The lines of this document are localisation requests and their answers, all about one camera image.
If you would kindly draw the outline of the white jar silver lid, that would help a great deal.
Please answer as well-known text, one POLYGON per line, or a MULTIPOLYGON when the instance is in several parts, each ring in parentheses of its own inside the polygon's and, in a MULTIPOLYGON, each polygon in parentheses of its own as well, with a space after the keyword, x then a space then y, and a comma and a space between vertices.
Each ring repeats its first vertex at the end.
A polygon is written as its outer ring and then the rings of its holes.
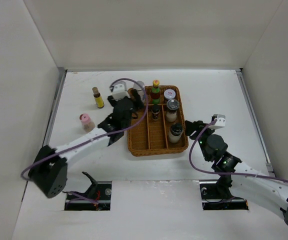
POLYGON ((145 102, 145 84, 142 81, 137 81, 133 84, 133 88, 137 91, 140 96, 142 102, 145 102))

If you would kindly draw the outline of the white bottle black cap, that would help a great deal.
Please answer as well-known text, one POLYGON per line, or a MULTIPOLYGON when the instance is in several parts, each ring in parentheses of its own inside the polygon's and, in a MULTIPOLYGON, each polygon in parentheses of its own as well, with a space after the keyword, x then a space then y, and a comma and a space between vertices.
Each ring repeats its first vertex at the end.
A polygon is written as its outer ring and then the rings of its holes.
POLYGON ((170 130, 168 132, 168 140, 173 143, 176 144, 177 142, 179 142, 181 136, 183 134, 183 126, 181 123, 175 123, 173 125, 171 125, 170 130))

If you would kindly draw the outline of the red sauce bottle green label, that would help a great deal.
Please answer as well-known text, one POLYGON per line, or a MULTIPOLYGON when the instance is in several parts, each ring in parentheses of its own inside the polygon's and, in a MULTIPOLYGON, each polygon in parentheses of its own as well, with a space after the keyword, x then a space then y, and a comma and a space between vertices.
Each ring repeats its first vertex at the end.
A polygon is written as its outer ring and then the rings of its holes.
POLYGON ((160 104, 161 91, 160 91, 160 81, 158 79, 152 81, 150 97, 152 100, 152 104, 157 105, 160 104))

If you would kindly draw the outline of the small dark spice jar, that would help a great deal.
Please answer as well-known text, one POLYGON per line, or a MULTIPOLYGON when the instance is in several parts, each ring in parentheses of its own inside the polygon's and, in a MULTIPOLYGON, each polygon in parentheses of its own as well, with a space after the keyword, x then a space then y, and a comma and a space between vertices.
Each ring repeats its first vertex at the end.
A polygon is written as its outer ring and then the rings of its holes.
POLYGON ((151 108, 152 119, 154 121, 158 120, 160 113, 160 106, 158 104, 154 104, 151 108))

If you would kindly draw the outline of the salt shaker silver cap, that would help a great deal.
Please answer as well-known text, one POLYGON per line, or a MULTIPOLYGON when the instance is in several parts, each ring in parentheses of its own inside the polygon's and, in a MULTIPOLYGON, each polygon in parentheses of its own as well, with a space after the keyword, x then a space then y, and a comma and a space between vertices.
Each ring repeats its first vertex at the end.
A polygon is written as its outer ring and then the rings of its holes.
POLYGON ((180 103, 176 99, 170 99, 166 103, 166 120, 170 123, 177 119, 177 111, 180 108, 180 103))

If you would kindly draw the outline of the jar with red white lid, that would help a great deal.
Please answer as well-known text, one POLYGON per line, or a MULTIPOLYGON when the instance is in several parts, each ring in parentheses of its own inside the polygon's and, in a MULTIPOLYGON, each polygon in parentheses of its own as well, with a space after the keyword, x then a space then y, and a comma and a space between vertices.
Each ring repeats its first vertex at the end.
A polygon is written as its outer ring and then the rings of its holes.
POLYGON ((166 89, 163 92, 164 102, 167 103, 169 100, 173 100, 176 98, 176 92, 173 89, 166 89))

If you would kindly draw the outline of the pink cap spice jar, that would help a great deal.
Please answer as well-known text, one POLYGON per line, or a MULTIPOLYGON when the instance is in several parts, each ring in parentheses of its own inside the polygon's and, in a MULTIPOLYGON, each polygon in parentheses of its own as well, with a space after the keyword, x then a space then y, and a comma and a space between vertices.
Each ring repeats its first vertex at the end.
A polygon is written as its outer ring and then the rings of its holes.
POLYGON ((92 121, 90 116, 87 113, 83 113, 79 116, 79 120, 81 122, 82 128, 85 132, 91 132, 96 126, 95 123, 92 121))

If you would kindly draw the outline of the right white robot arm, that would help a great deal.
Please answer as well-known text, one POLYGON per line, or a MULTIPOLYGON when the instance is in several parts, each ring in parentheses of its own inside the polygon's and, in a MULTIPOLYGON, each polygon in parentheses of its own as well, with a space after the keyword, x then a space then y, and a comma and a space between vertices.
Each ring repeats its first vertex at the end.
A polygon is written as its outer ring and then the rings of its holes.
POLYGON ((218 175, 216 192, 222 198, 238 197, 251 201, 280 217, 288 226, 288 180, 269 175, 247 165, 228 152, 228 145, 215 130, 224 127, 223 119, 210 123, 185 121, 185 135, 199 145, 203 158, 211 162, 204 173, 218 175))

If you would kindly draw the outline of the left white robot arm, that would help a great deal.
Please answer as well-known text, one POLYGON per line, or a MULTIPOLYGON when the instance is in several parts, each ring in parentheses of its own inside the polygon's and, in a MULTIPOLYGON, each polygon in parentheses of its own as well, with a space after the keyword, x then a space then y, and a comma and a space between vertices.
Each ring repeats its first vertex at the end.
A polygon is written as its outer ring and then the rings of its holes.
POLYGON ((135 89, 130 92, 131 96, 120 100, 109 96, 107 99, 113 106, 113 112, 89 133, 65 145, 45 145, 39 150, 28 169, 28 179, 47 198, 51 199, 63 190, 69 191, 66 188, 69 167, 91 153, 111 146, 124 136, 125 131, 131 129, 132 120, 139 117, 136 111, 145 106, 135 89))

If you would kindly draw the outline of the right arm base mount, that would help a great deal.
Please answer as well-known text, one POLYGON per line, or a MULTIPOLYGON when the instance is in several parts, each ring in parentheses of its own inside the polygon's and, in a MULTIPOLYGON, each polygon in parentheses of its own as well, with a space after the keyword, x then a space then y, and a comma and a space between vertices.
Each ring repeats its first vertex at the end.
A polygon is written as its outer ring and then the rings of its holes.
POLYGON ((233 196, 221 177, 217 180, 201 180, 199 188, 204 211, 249 210, 248 201, 233 196))

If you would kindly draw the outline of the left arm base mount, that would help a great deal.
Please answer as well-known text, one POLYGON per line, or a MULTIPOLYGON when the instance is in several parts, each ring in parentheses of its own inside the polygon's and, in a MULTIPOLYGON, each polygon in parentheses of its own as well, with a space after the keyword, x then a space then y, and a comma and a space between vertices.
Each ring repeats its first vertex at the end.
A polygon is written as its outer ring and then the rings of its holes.
POLYGON ((82 174, 88 178, 87 189, 67 194, 65 211, 109 211, 111 209, 112 182, 96 181, 89 173, 82 174))

